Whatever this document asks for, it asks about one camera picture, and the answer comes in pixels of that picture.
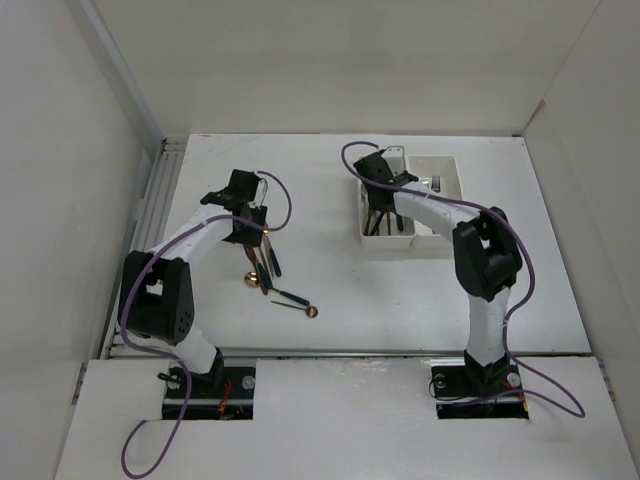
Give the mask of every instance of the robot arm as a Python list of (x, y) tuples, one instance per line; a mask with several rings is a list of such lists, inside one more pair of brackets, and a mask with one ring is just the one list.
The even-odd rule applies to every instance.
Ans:
[(407, 172), (394, 177), (383, 154), (364, 157), (354, 167), (369, 180), (425, 195), (366, 185), (369, 203), (377, 211), (412, 218), (452, 242), (456, 276), (469, 294), (471, 328), (465, 365), (474, 383), (491, 383), (509, 366), (502, 329), (509, 293), (522, 267), (517, 246), (490, 215), (431, 198), (436, 193)]
[[(194, 226), (211, 217), (229, 214), (265, 225), (267, 207), (253, 203), (260, 181), (252, 172), (234, 170), (229, 185), (207, 194), (194, 216), (171, 237), (149, 252), (131, 252), (124, 263), (119, 316), (133, 282), (154, 253)], [(262, 230), (222, 218), (191, 234), (167, 251), (147, 274), (135, 296), (127, 324), (127, 329), (138, 337), (162, 340), (164, 351), (181, 358), (192, 373), (210, 376), (212, 383), (216, 383), (214, 377), (220, 377), (217, 371), (222, 361), (218, 349), (193, 323), (190, 265), (197, 264), (221, 241), (257, 246), (262, 241)]]

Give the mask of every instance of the white container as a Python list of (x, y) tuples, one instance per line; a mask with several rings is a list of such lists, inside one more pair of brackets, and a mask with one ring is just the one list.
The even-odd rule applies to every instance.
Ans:
[[(462, 189), (455, 157), (409, 155), (406, 164), (407, 171), (420, 179), (440, 177), (439, 195), (462, 200)], [(451, 243), (441, 235), (436, 235), (428, 226), (415, 222), (415, 232), (411, 242), (412, 247), (429, 250), (432, 257), (439, 258), (451, 254)]]
[[(389, 168), (394, 175), (402, 173), (407, 168), (403, 147), (389, 147), (383, 154), (384, 159), (389, 164)], [(371, 250), (401, 250), (409, 248), (415, 236), (414, 222), (410, 218), (403, 218), (404, 229), (402, 232), (398, 230), (396, 216), (390, 214), (391, 235), (389, 235), (389, 227), (387, 218), (383, 218), (380, 224), (380, 235), (365, 236), (364, 230), (367, 224), (369, 213), (369, 203), (367, 201), (367, 191), (358, 181), (358, 228), (360, 234), (360, 245), (362, 248)], [(369, 229), (373, 228), (377, 215), (371, 218)]]

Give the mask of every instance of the wall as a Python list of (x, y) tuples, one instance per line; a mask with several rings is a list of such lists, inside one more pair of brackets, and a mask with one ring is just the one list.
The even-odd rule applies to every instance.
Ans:
[(0, 1), (0, 465), (50, 479), (142, 144), (64, 0)]
[(168, 135), (520, 132), (597, 0), (96, 0)]
[(525, 138), (640, 462), (640, 3), (602, 0)]

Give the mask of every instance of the green handle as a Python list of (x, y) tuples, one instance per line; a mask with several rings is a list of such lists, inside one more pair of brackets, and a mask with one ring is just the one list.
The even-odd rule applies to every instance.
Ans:
[(289, 300), (293, 300), (294, 302), (299, 303), (300, 305), (304, 305), (305, 307), (308, 307), (309, 305), (311, 305), (309, 300), (305, 300), (304, 298), (298, 297), (297, 295), (294, 295), (293, 293), (283, 292), (282, 290), (280, 290), (279, 293), (283, 297), (287, 297)]
[(271, 257), (271, 261), (273, 262), (273, 270), (276, 273), (276, 277), (281, 277), (282, 271), (280, 270), (280, 264), (278, 263), (276, 252), (273, 251), (273, 248), (269, 248), (269, 256)]
[(273, 283), (271, 283), (271, 279), (269, 278), (269, 275), (267, 275), (267, 271), (264, 269), (260, 262), (257, 262), (257, 265), (260, 279), (264, 282), (264, 286), (267, 287), (267, 290), (271, 290), (273, 288)]

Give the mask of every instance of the white table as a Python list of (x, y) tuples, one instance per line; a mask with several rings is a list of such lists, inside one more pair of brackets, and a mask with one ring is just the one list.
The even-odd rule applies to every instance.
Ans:
[[(528, 397), (530, 420), (437, 420), (420, 359), (261, 360), (254, 419), (189, 421), (149, 477), (631, 480), (637, 474), (594, 358), (533, 358), (583, 403), (577, 419)], [(160, 417), (164, 360), (94, 360), (56, 480), (125, 479), (120, 451)], [(527, 388), (566, 399), (522, 371)], [(149, 468), (173, 421), (150, 422), (128, 464)]]
[[(276, 286), (309, 298), (310, 320), (271, 304), (243, 283), (251, 269), (239, 246), (221, 244), (192, 267), (196, 319), (221, 347), (360, 351), (459, 352), (465, 348), (468, 305), (452, 259), (420, 250), (365, 251), (357, 228), (356, 180), (340, 162), (341, 146), (365, 139), (404, 145), (406, 154), (453, 155), (467, 200), (497, 205), (528, 246), (538, 275), (530, 304), (510, 328), (521, 352), (590, 351), (536, 176), (521, 138), (192, 135), (180, 171), (166, 234), (181, 226), (205, 193), (223, 188), (233, 168), (267, 170), (294, 200), (289, 227), (271, 236), (283, 269)], [(352, 149), (350, 160), (369, 153)], [(268, 221), (285, 215), (284, 196), (270, 182)], [(519, 275), (512, 301), (527, 288)]]

